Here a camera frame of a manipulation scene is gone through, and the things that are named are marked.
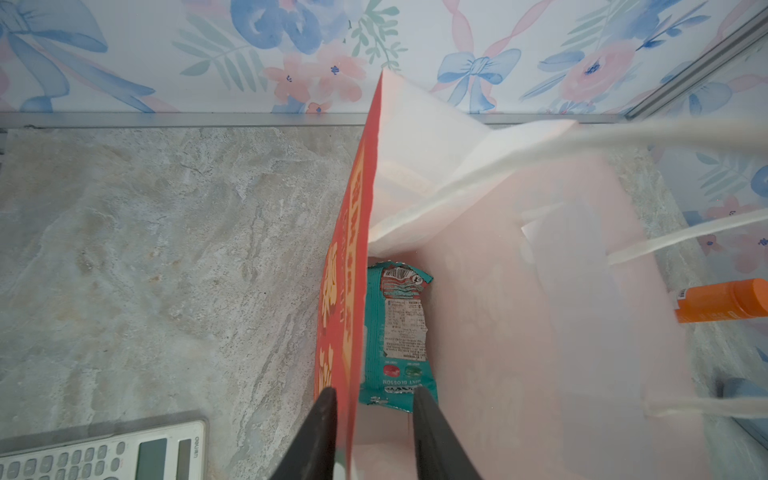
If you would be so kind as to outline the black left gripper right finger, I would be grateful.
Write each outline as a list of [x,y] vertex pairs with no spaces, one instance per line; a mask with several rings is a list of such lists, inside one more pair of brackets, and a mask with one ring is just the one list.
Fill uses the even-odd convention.
[[419,480],[481,479],[437,402],[424,387],[414,390],[412,423]]

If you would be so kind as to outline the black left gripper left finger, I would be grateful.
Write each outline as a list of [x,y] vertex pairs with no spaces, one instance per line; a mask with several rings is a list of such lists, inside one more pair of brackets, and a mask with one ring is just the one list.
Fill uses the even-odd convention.
[[337,394],[324,388],[315,400],[271,480],[331,480],[335,465]]

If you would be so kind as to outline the teal snack packet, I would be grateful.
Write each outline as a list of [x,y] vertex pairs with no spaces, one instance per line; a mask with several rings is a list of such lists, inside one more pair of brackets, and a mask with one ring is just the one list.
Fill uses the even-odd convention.
[[432,281],[429,274],[401,262],[379,262],[367,269],[360,403],[410,413],[417,388],[438,398],[422,305]]

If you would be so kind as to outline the red paper gift bag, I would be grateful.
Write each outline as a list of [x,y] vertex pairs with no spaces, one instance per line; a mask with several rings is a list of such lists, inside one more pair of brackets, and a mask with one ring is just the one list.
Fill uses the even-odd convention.
[[706,479],[686,333],[615,170],[622,146],[764,155],[767,130],[694,119],[491,129],[381,75],[328,248],[315,386],[338,398],[335,474],[412,479],[410,417],[358,400],[367,269],[430,274],[438,403],[485,479]]

